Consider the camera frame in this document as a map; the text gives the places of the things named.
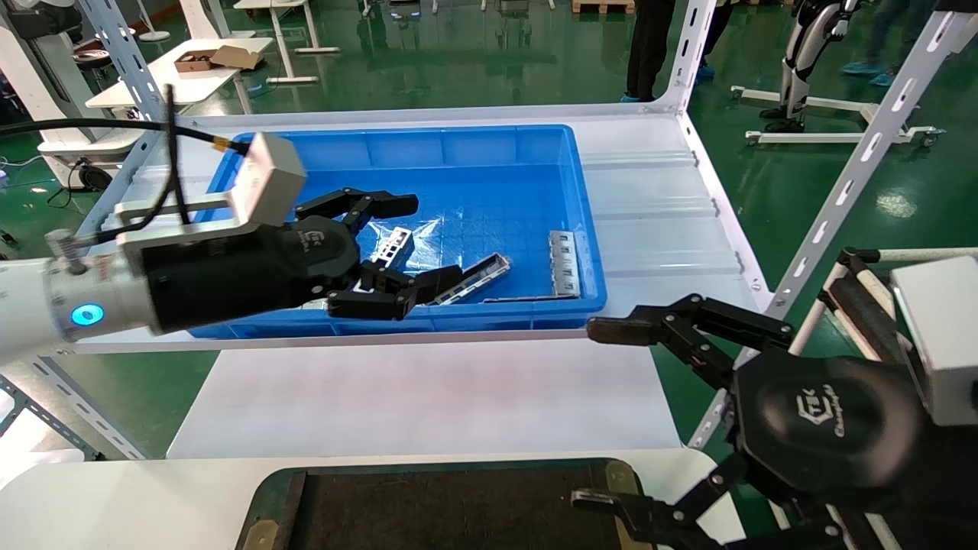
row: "green epoxy floor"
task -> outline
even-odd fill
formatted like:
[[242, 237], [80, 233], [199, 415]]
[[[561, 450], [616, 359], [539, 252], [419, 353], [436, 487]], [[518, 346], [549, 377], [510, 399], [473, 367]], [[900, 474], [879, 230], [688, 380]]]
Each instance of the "green epoxy floor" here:
[[[266, 15], [250, 20], [232, 10], [230, 0], [225, 4], [231, 28], [254, 28], [261, 36], [271, 36]], [[678, 4], [673, 47], [678, 41], [677, 22], [685, 12], [685, 2]], [[349, 1], [317, 0], [314, 10], [320, 40], [324, 45], [341, 47], [342, 54], [293, 57], [297, 74], [318, 75], [321, 82], [269, 88], [264, 79], [280, 72], [273, 45], [266, 53], [268, 67], [245, 77], [249, 86], [261, 86], [251, 92], [257, 113], [598, 103], [616, 101], [624, 87], [631, 16], [572, 16], [566, 0], [558, 1], [555, 11], [549, 10], [546, 2], [533, 0], [528, 17], [505, 16], [495, 10], [493, 2], [483, 14], [475, 0], [449, 0], [433, 16], [425, 1], [419, 21], [400, 23], [385, 5], [375, 5], [367, 20], [360, 17], [360, 7]], [[415, 10], [401, 8], [400, 13]], [[870, 88], [865, 80], [838, 73], [839, 67], [859, 58], [859, 45], [866, 38], [872, 12], [872, 7], [860, 11], [853, 33], [844, 43], [827, 49], [812, 77], [813, 95], [854, 101], [882, 98], [882, 90]], [[283, 25], [290, 48], [306, 45], [301, 13], [290, 14]], [[174, 36], [159, 45], [143, 44], [148, 59], [176, 45], [186, 34], [179, 19], [160, 26]], [[744, 145], [744, 131], [762, 126], [757, 118], [759, 108], [732, 102], [730, 86], [777, 89], [779, 61], [790, 26], [789, 8], [736, 7], [726, 34], [709, 58], [717, 77], [698, 87], [689, 105], [771, 286], [786, 269], [851, 153], [851, 146], [845, 145]], [[891, 42], [889, 51], [895, 52], [895, 38]], [[973, 246], [978, 242], [978, 224], [974, 221], [978, 170], [973, 158], [973, 144], [978, 139], [976, 73], [978, 56], [974, 48], [945, 63], [912, 122], [936, 125], [947, 129], [948, 134], [932, 150], [903, 145], [887, 154], [833, 243], [833, 250], [843, 246]], [[657, 88], [663, 84], [660, 79]], [[240, 112], [234, 87], [229, 84], [189, 114]], [[809, 118], [812, 131], [854, 131], [857, 127], [850, 118]], [[36, 143], [37, 138], [0, 141], [0, 155], [10, 160], [26, 159], [33, 155]], [[20, 173], [11, 172], [17, 178], [14, 183], [50, 177], [41, 163]], [[46, 254], [44, 233], [57, 227], [76, 228], [82, 212], [94, 203], [92, 196], [76, 195], [69, 208], [45, 206], [54, 189], [54, 184], [47, 182], [0, 190], [0, 228], [21, 240], [17, 257]], [[815, 279], [821, 281], [827, 268], [827, 263], [821, 265]], [[799, 303], [811, 303], [813, 295], [810, 289]], [[789, 319], [797, 322], [803, 315], [804, 311], [796, 310]], [[838, 333], [824, 324], [808, 352], [850, 352]], [[681, 437], [686, 439], [712, 391], [662, 349], [654, 349], [653, 355]], [[138, 353], [65, 357], [63, 364], [108, 412], [154, 455], [161, 456], [215, 357], [214, 352]], [[37, 387], [23, 368], [8, 366], [4, 372], [29, 389]], [[54, 412], [71, 414], [49, 392], [35, 391]], [[77, 426], [80, 420], [71, 424]], [[78, 430], [98, 442], [87, 427], [78, 426]], [[59, 443], [52, 439], [43, 445]], [[99, 446], [111, 449], [104, 443]], [[709, 451], [720, 457], [724, 445], [714, 442]], [[745, 497], [738, 499], [738, 505], [749, 531], [770, 528], [764, 501], [749, 489], [739, 496]]]

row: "wooden pallet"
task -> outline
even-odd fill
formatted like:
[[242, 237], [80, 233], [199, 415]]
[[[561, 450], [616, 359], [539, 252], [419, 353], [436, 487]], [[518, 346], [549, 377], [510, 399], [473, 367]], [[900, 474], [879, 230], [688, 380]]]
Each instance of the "wooden pallet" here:
[[579, 14], [581, 6], [598, 6], [599, 14], [608, 13], [608, 6], [621, 6], [626, 14], [635, 13], [635, 0], [573, 0], [570, 3], [570, 11]]

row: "black pants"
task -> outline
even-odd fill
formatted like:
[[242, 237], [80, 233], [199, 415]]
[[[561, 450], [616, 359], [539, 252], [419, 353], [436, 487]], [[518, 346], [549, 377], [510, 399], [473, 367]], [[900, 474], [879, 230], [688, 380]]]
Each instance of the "black pants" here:
[[729, 0], [726, 4], [713, 11], [713, 21], [710, 22], [710, 28], [706, 31], [706, 44], [703, 46], [704, 59], [699, 61], [701, 65], [706, 65], [706, 56], [710, 55], [713, 47], [717, 45], [717, 40], [720, 40], [720, 35], [727, 28], [727, 23], [731, 21], [731, 14], [733, 12], [734, 0]]
[[628, 58], [628, 95], [652, 101], [652, 84], [666, 61], [666, 38], [676, 0], [637, 0], [632, 53]]

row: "white desk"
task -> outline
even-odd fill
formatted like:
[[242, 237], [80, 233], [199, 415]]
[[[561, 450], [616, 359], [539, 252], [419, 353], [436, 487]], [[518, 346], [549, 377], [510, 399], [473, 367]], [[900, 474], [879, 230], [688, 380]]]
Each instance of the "white desk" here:
[[[271, 38], [200, 38], [188, 40], [166, 52], [150, 63], [150, 73], [156, 85], [162, 89], [166, 84], [173, 85], [174, 101], [177, 105], [200, 103], [214, 94], [228, 80], [234, 78], [238, 95], [246, 115], [251, 114], [247, 90], [239, 77], [240, 69], [220, 68], [202, 72], [178, 72], [174, 63], [180, 56], [191, 50], [216, 50], [221, 46], [244, 48], [249, 52], [262, 52], [272, 43]], [[135, 102], [125, 82], [117, 82], [101, 94], [85, 102], [92, 109], [111, 109], [113, 107], [132, 107]]]
[[[236, 546], [255, 489], [281, 469], [595, 456], [564, 453], [42, 465], [0, 490], [0, 548], [227, 550]], [[689, 449], [598, 456], [628, 463], [645, 493], [667, 502], [675, 502], [715, 467], [709, 457]], [[744, 536], [728, 495], [704, 514], [699, 524], [722, 543]]]
[[279, 52], [282, 54], [282, 65], [286, 68], [284, 77], [270, 77], [269, 84], [301, 84], [315, 82], [319, 80], [317, 76], [296, 76], [292, 68], [292, 60], [289, 58], [289, 48], [286, 47], [286, 39], [282, 35], [282, 25], [279, 24], [277, 9], [290, 9], [302, 6], [302, 11], [306, 16], [306, 24], [309, 26], [309, 40], [312, 42], [311, 48], [295, 48], [296, 54], [338, 54], [339, 48], [321, 47], [319, 36], [316, 33], [316, 25], [312, 21], [312, 11], [309, 8], [309, 0], [241, 0], [235, 4], [236, 10], [268, 10], [272, 14], [272, 27], [275, 29], [275, 40], [279, 43]]
[[225, 351], [166, 456], [679, 446], [648, 349], [574, 339]]

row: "blue crate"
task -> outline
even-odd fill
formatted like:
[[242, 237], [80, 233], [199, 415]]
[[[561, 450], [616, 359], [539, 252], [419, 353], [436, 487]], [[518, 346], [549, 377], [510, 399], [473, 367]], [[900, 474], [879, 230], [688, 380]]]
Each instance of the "blue crate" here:
[[[469, 303], [418, 306], [403, 321], [331, 318], [287, 309], [194, 329], [198, 338], [282, 338], [441, 331], [563, 329], [584, 326], [607, 298], [591, 207], [573, 131], [562, 125], [281, 132], [308, 173], [303, 203], [342, 187], [414, 193], [412, 216], [373, 220], [361, 233], [369, 257], [397, 226], [414, 232], [405, 272], [460, 264], [498, 252], [511, 272]], [[238, 136], [248, 141], [252, 134]], [[228, 153], [208, 192], [227, 190], [241, 158]], [[226, 208], [197, 221], [226, 219]], [[576, 239], [581, 296], [568, 300], [475, 303], [486, 298], [549, 296], [551, 231]]]

